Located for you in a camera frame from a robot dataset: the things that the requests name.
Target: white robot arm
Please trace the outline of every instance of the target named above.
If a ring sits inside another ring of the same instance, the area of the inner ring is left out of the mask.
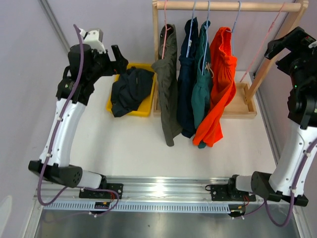
[[[46,180],[67,187],[105,188],[105,176],[69,164],[70,150],[80,117],[87,106],[89,96],[94,91],[94,83],[101,76],[125,72],[128,61],[122,56],[117,45],[111,46],[116,61],[110,61],[107,50],[102,43],[103,33],[100,29],[92,29],[88,32],[80,29],[80,35],[84,39],[84,63],[79,84],[74,89],[75,93],[68,102],[63,116],[60,116],[79,74],[80,46],[75,45],[70,48],[68,53],[70,65],[65,68],[63,80],[58,85],[56,112],[47,143],[40,159],[30,161],[29,170],[39,175],[46,158],[49,156],[44,171]],[[58,121],[59,126],[53,139],[52,150],[49,152],[53,131]]]
[[[281,39],[271,41],[265,57],[272,59],[287,48],[291,52],[276,62],[290,75],[293,89],[288,98],[290,134],[273,174],[254,172],[252,176],[234,176],[237,191],[251,192],[265,200],[281,199],[306,206],[306,176],[317,153],[317,47],[316,40],[297,27]]]

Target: clothes hanger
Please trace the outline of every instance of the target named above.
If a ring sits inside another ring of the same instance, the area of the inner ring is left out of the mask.
[[[208,15],[207,15],[207,21],[206,21],[206,25],[205,25],[205,29],[206,29],[206,46],[205,46],[204,60],[203,60],[203,65],[202,65],[202,75],[204,75],[205,60],[206,60],[207,45],[208,45],[208,22],[209,22],[209,11],[210,11],[210,0],[208,0]]]
[[[241,1],[238,1],[238,2],[239,2],[239,11],[238,11],[236,20],[234,21],[234,24],[233,24],[233,27],[232,27],[232,31],[228,31],[227,30],[227,32],[232,33],[232,35],[231,35],[231,48],[232,48],[232,55],[233,56],[234,56],[234,35],[233,35],[233,33],[234,33],[234,29],[236,28],[237,20],[238,20],[240,11],[241,11]]]
[[[192,35],[192,27],[193,27],[193,20],[194,20],[194,12],[195,12],[195,6],[196,6],[196,0],[194,1],[194,7],[193,7],[193,13],[192,13],[192,20],[190,22],[190,30],[189,30],[189,37],[188,37],[188,44],[187,44],[187,52],[186,52],[186,58],[188,58],[189,55],[189,49],[192,45],[192,42],[190,40],[190,37]]]
[[[166,45],[166,36],[167,36],[167,31],[170,28],[167,28],[167,23],[166,23],[166,3],[168,0],[165,0],[164,3],[164,22],[165,22],[165,35],[164,35],[164,43],[163,43],[163,52],[162,52],[162,59],[164,58],[164,52],[165,52],[165,45]]]
[[[285,2],[283,3],[281,9],[279,10],[279,12],[278,12],[276,18],[274,19],[274,21],[272,22],[271,26],[269,27],[269,29],[268,29],[268,31],[267,31],[267,34],[265,35],[265,37],[264,37],[264,39],[262,40],[262,43],[261,43],[261,45],[260,45],[260,48],[258,49],[258,52],[257,52],[256,55],[254,56],[252,62],[249,64],[249,66],[248,66],[248,68],[247,68],[247,71],[243,74],[243,76],[242,76],[242,78],[241,78],[241,80],[240,80],[240,83],[243,81],[243,79],[245,78],[245,76],[249,73],[249,71],[251,70],[252,65],[254,64],[254,62],[256,61],[257,57],[259,56],[259,53],[260,53],[260,51],[261,51],[261,49],[262,49],[262,47],[263,47],[263,45],[264,45],[264,42],[265,42],[266,39],[268,38],[268,36],[269,36],[269,34],[270,34],[270,32],[271,32],[273,26],[275,25],[275,22],[276,22],[278,16],[280,15],[280,13],[281,13],[282,10],[283,10],[284,5],[285,5]]]

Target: wooden base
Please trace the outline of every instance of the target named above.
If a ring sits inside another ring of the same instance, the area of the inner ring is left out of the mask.
[[[226,119],[253,119],[257,115],[257,109],[253,98],[245,104],[246,93],[249,90],[249,83],[236,83],[237,93],[231,103],[224,109],[221,118]],[[157,84],[154,91],[153,116],[160,117],[160,105]]]

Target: lavender wall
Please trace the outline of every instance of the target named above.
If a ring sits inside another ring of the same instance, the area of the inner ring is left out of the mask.
[[[311,36],[317,38],[316,15],[317,1],[311,0],[309,7],[300,22],[300,26]],[[274,130],[274,136],[278,144],[278,148],[282,148],[286,142],[289,132],[287,98],[292,88],[289,76],[273,67],[267,75],[260,90],[264,97],[264,102],[268,110],[270,123]],[[316,213],[317,213],[317,159],[315,158],[308,178],[305,183],[305,195],[309,199],[308,206],[304,208],[306,219],[309,223],[313,237],[317,237]]]
[[[252,2],[292,2],[292,0],[252,0]],[[104,45],[110,49],[119,45],[122,54],[130,62],[154,62],[152,0],[48,0],[58,22],[71,45],[77,42],[72,33],[72,19],[84,29],[100,27],[104,32]],[[237,12],[211,11],[208,29],[210,43],[217,30],[222,26],[232,27]],[[235,55],[238,58],[237,70],[246,70],[265,37],[276,12],[241,12],[235,30]],[[206,21],[207,11],[195,11],[199,29]],[[184,26],[191,19],[192,11],[167,11],[167,22],[175,24],[178,50],[185,37]],[[272,39],[285,13],[280,14],[268,40]],[[164,26],[164,11],[158,12],[159,30]],[[253,67],[262,61],[259,57]]]
[[[67,57],[36,0],[2,0],[0,8],[0,207],[12,197],[2,237],[19,238],[38,180],[28,163],[47,140]]]

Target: blue hanger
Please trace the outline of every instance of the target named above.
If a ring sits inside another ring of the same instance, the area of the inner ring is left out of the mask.
[[[206,25],[205,25],[205,29],[206,29],[206,46],[205,46],[204,60],[203,60],[203,66],[202,66],[202,75],[204,75],[205,60],[206,60],[207,45],[208,45],[208,22],[209,22],[209,11],[210,11],[210,0],[208,0],[208,15],[207,15],[207,21],[206,21]]]
[[[234,29],[236,28],[237,20],[238,20],[240,11],[241,11],[241,1],[238,1],[238,2],[239,2],[239,11],[238,11],[236,20],[234,21],[234,24],[233,24],[233,27],[232,27],[232,31],[228,31],[228,32],[232,33],[232,35],[231,35],[232,55],[234,55],[234,35],[233,35],[233,33],[234,33]]]
[[[190,31],[189,31],[189,37],[188,37],[188,45],[187,45],[187,53],[186,53],[186,58],[188,58],[189,55],[189,49],[192,45],[192,42],[190,40],[190,37],[192,35],[192,26],[193,26],[193,20],[194,20],[194,12],[195,12],[195,6],[196,6],[196,0],[194,1],[194,8],[193,8],[193,14],[192,14],[192,20],[190,22]]]

